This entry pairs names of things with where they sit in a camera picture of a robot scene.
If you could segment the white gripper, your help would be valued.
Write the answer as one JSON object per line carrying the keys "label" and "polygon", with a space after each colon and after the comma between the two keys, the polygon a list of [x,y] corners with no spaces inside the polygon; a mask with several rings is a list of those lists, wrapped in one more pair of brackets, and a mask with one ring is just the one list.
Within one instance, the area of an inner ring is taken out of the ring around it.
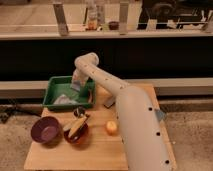
{"label": "white gripper", "polygon": [[89,77],[87,75],[85,75],[80,70],[75,69],[72,75],[71,88],[79,91],[82,87],[85,86],[88,79]]}

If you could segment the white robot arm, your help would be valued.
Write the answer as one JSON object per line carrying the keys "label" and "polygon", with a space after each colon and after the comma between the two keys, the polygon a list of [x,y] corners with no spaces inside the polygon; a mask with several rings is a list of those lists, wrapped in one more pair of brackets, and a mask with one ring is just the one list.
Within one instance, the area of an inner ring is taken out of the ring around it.
{"label": "white robot arm", "polygon": [[75,59],[72,83],[96,81],[115,97],[115,109],[128,171],[172,171],[159,120],[148,93],[98,67],[96,53]]}

